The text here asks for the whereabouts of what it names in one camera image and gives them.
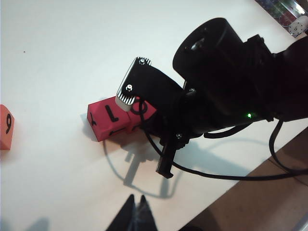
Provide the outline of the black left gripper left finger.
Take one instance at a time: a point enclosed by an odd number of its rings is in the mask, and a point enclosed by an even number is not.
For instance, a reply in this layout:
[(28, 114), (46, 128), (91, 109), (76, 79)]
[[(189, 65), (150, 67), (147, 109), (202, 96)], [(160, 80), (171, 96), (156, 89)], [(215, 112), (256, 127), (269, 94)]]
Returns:
[(133, 231), (135, 230), (136, 204), (134, 195), (131, 194), (125, 201), (118, 214), (109, 225), (110, 231)]

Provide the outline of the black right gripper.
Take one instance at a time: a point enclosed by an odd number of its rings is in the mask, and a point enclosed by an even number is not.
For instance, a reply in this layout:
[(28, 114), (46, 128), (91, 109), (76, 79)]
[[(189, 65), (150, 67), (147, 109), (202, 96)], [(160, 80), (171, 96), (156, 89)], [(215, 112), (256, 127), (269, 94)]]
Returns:
[(156, 115), (146, 122), (147, 132), (160, 138), (163, 146), (156, 172), (172, 178), (172, 163), (177, 150), (199, 134), (189, 132), (180, 119), (179, 101), (184, 90), (174, 80), (153, 66), (133, 66), (133, 95), (147, 101), (156, 109)]

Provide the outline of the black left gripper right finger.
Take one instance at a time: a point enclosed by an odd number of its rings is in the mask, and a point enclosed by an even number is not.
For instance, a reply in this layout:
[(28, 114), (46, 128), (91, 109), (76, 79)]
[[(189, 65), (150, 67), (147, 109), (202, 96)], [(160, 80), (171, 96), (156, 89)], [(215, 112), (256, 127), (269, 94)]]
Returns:
[(148, 201), (144, 195), (141, 196), (137, 206), (137, 230), (138, 231), (157, 231), (155, 219), (151, 212)]

